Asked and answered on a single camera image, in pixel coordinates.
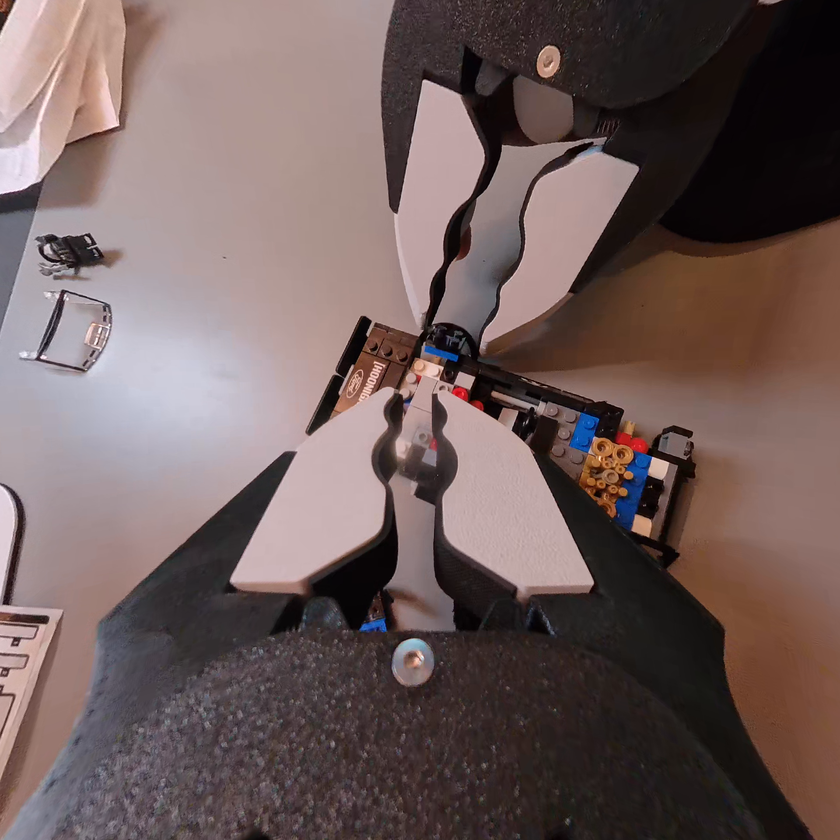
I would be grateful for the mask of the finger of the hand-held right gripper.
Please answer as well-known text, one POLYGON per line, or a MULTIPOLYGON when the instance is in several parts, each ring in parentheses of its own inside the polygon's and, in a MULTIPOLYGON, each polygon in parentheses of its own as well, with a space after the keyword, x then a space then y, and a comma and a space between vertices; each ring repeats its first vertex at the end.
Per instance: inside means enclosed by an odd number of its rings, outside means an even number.
POLYGON ((640 165, 581 143, 547 163, 530 183, 518 217, 520 246, 480 334, 486 356, 508 350, 573 295, 640 165))
POLYGON ((402 278, 421 329, 435 323, 449 268, 497 159, 475 103, 424 80, 395 213, 402 278))

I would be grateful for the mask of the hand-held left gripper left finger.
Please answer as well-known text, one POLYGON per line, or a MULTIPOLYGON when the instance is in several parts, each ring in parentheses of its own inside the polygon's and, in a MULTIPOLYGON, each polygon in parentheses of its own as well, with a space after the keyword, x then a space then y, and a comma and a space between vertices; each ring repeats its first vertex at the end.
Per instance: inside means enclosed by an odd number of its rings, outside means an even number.
POLYGON ((381 388, 294 453, 230 578, 241 592, 310 594, 389 529, 400 395, 381 388))

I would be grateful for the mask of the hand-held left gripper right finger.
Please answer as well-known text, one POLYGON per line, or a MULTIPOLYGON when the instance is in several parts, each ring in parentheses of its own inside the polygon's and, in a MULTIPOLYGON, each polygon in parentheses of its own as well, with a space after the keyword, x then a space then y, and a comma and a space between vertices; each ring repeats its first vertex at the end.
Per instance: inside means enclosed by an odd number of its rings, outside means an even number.
POLYGON ((530 447, 452 392, 434 397, 436 545, 526 602, 594 580, 530 447))

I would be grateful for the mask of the partly built lego car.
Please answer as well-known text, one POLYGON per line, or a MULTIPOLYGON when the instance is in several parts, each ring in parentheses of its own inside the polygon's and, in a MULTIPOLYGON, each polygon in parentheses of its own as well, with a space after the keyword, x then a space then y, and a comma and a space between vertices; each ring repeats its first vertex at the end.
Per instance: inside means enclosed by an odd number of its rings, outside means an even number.
POLYGON ((691 430, 670 425, 648 441, 619 406, 479 359, 423 353, 422 336, 361 317, 307 434, 380 389, 394 388, 404 404, 397 470, 413 495, 431 504, 437 460, 432 398, 452 392, 560 467, 662 567, 678 559, 669 533, 685 484, 696 476, 691 430))

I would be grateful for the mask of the transparent lego windshield piece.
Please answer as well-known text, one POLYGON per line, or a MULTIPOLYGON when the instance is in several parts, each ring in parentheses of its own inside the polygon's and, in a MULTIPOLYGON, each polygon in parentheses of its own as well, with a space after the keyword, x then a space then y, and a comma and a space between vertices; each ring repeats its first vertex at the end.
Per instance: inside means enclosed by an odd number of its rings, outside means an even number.
POLYGON ((111 306, 67 289, 46 290, 43 295, 52 303, 52 311, 38 348, 19 352, 18 358, 63 371, 88 372, 109 341, 111 306))

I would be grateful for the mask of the black lego panel piece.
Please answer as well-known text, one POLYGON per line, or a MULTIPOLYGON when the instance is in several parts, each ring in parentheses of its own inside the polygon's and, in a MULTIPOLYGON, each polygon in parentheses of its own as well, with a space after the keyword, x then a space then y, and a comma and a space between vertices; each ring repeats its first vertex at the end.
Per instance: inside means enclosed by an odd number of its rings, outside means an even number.
POLYGON ((38 271, 45 277, 78 277, 82 270, 103 265, 105 255, 90 234, 35 237, 38 271))

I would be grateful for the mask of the book stand with white base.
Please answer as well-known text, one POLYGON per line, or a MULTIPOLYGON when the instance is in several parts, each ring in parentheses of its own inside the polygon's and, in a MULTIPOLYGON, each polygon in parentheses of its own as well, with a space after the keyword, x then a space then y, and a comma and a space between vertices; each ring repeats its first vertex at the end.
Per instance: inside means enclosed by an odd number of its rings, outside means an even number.
POLYGON ((1 604, 10 604, 25 534, 25 511, 18 495, 1 484, 1 604))

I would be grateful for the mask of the black and white sticker sheet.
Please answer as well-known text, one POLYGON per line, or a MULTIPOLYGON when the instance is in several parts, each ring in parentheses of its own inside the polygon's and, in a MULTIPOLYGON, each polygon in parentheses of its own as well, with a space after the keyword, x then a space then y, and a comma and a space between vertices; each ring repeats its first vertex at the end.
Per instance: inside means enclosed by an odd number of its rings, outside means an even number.
POLYGON ((55 608, 1 607, 1 774, 63 614, 55 608))

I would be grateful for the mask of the white paper sheets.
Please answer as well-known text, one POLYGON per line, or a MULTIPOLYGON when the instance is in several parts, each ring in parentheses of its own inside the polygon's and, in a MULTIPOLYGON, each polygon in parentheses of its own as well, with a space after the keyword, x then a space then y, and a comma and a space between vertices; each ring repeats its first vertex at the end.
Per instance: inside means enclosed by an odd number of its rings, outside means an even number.
POLYGON ((1 194, 40 182, 65 147, 117 129, 120 1, 2 2, 1 194))

